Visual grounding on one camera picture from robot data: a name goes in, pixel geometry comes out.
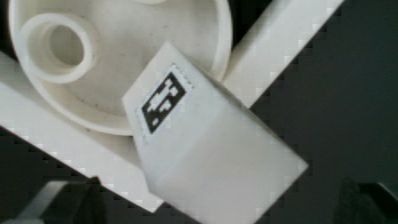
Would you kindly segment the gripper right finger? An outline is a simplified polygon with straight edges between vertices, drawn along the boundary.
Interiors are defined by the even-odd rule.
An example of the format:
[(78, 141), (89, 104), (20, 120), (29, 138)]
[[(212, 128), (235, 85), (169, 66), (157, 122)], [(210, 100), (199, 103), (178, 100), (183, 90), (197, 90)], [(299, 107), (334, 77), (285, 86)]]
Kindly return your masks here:
[(398, 224), (398, 182), (343, 179), (332, 224)]

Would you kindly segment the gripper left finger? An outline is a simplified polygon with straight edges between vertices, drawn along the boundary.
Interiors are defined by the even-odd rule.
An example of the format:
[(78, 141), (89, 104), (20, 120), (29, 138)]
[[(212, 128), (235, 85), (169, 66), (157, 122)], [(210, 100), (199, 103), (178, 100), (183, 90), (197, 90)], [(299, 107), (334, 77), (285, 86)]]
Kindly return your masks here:
[(107, 224), (100, 178), (50, 181), (11, 224)]

